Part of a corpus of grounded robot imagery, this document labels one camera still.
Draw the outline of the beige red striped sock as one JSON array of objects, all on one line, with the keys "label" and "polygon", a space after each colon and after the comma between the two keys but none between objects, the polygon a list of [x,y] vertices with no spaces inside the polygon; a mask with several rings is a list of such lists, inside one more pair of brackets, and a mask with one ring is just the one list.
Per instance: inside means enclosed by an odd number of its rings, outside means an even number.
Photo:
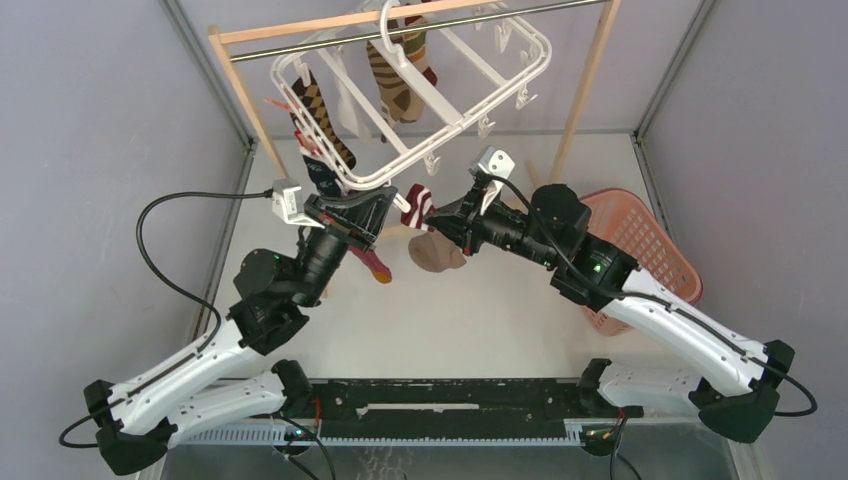
[{"label": "beige red striped sock", "polygon": [[430,273],[459,269],[467,261],[460,248],[452,241],[424,223],[424,217],[435,207],[432,192],[421,184],[413,184],[405,196],[410,210],[400,215],[400,223],[421,230],[422,234],[408,243],[408,253],[412,261],[421,269]]}]

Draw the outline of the purple orange striped sock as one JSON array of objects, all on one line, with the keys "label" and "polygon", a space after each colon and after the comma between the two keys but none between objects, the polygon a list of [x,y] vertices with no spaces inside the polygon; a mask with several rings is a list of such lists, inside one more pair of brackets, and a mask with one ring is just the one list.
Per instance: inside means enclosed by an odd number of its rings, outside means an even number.
[{"label": "purple orange striped sock", "polygon": [[377,282],[381,284],[388,284],[392,281],[391,270],[380,260],[375,251],[363,251],[351,246],[349,248],[349,252],[352,253],[369,270]]}]

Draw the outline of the white plastic clip hanger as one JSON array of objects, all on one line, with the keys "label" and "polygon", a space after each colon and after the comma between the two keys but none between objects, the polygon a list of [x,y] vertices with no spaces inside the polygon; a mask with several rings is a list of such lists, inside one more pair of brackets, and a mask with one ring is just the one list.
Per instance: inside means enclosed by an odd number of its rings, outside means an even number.
[{"label": "white plastic clip hanger", "polygon": [[[486,137],[494,127],[488,115],[512,100],[522,109],[533,99],[531,81],[549,66],[552,45],[530,23],[495,2],[476,7],[470,21],[495,22],[495,50],[503,54],[511,38],[527,42],[516,72],[503,74],[453,32],[459,20],[441,20],[435,10],[392,19],[396,1],[364,1],[357,10],[376,19],[358,25],[322,27],[300,44],[275,56],[270,79],[282,95],[306,145],[303,153],[327,170],[345,192],[387,185],[422,163],[437,170],[437,150],[460,133],[476,128]],[[456,104],[437,88],[429,65],[427,34],[443,37],[449,51],[482,80],[481,94]],[[355,156],[334,125],[362,140],[380,137],[395,151],[371,173],[355,172]]]}]

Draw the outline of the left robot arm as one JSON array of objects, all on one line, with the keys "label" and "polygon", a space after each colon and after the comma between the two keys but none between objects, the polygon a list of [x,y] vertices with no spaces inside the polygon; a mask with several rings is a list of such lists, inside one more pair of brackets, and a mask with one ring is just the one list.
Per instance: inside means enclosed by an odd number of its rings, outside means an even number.
[{"label": "left robot arm", "polygon": [[234,278],[240,299],[213,327],[150,370],[126,381],[85,388],[96,447],[113,473],[137,473],[182,441],[260,414],[290,417],[311,407],[311,385],[300,364],[282,360],[248,380],[221,386],[228,373],[268,356],[308,321],[351,249],[369,251],[396,198],[393,186],[344,197],[305,195],[278,180],[262,192],[273,212],[299,230],[293,257],[259,248]]}]

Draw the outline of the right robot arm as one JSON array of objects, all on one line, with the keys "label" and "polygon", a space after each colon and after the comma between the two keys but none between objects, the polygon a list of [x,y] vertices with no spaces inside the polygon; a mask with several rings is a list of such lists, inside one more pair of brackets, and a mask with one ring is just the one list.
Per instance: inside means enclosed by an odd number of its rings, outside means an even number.
[{"label": "right robot arm", "polygon": [[678,370],[640,370],[594,359],[577,391],[584,412],[650,408],[695,416],[735,442],[761,436],[779,415],[778,389],[794,359],[788,344],[745,338],[672,293],[634,257],[589,232],[590,208],[568,186],[542,186],[513,209],[489,194],[494,183],[477,175],[461,199],[428,213],[426,225],[466,255],[488,244],[544,266],[562,297],[622,321],[685,362]]}]

